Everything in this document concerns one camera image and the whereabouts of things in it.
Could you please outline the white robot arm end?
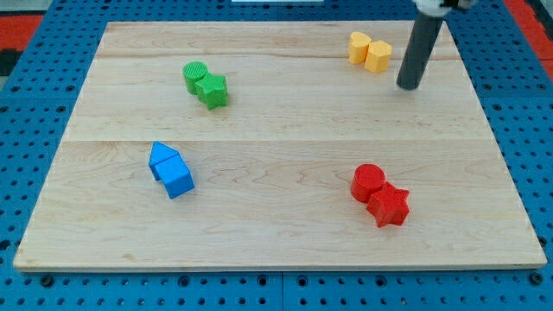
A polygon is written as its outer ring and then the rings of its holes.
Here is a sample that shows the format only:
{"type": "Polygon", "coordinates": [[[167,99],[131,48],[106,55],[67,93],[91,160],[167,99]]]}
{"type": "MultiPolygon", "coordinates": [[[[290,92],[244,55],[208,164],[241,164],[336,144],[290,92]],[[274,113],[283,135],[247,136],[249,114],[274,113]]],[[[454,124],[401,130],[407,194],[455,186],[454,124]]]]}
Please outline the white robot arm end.
{"type": "Polygon", "coordinates": [[[451,10],[470,10],[479,0],[412,0],[420,13],[431,17],[444,17],[451,10]]]}

